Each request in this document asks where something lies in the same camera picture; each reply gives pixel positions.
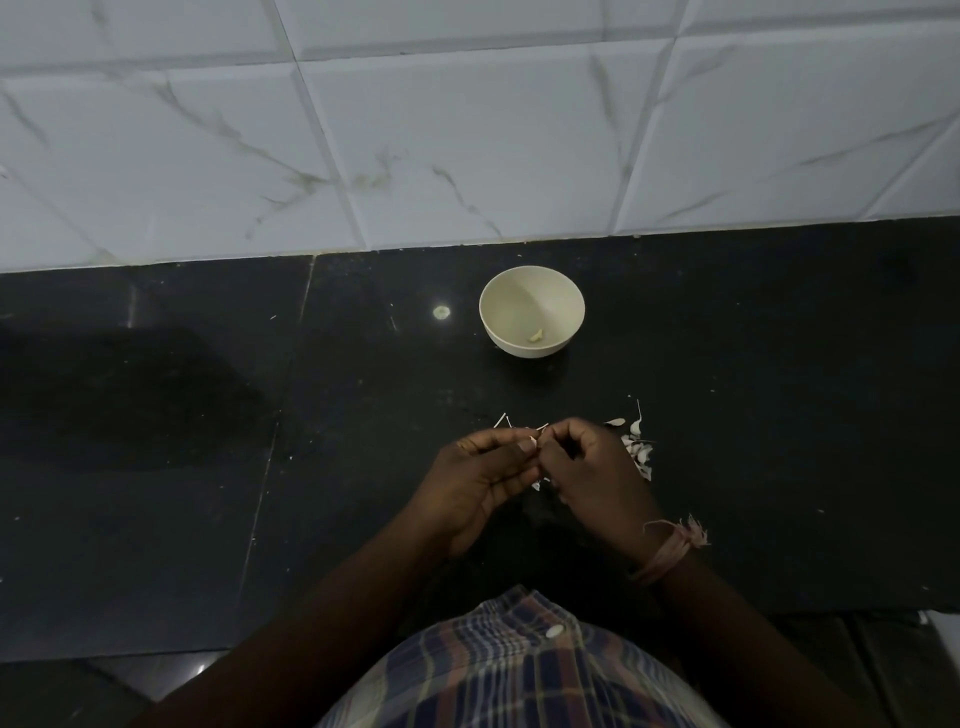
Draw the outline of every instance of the right hand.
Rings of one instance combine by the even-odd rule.
[[[577,454],[571,458],[560,443],[573,445]],[[645,564],[662,538],[649,528],[644,533],[643,525],[662,515],[620,438],[571,418],[548,426],[538,445],[540,467],[573,515],[617,551]]]

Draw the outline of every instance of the hand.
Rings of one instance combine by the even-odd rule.
[[[572,444],[576,456],[560,443]],[[662,515],[620,438],[572,418],[547,427],[538,445],[540,466],[587,529],[641,565],[657,552],[661,538],[643,525]]]
[[[429,534],[449,539],[450,558],[472,546],[494,508],[540,478],[537,434],[485,429],[437,453],[407,510]]]

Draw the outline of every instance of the tiled wall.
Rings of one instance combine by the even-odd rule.
[[[0,5],[0,270],[960,211],[960,0]]]

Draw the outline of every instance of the left hand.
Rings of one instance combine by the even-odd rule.
[[[449,539],[450,558],[472,546],[494,508],[540,478],[537,435],[525,427],[485,429],[437,453],[407,510],[427,533]]]

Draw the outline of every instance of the forearm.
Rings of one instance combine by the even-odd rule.
[[[711,703],[738,728],[876,725],[694,554],[651,593],[683,635]]]
[[[406,511],[297,607],[173,692],[134,726],[312,725],[382,657],[445,543]]]

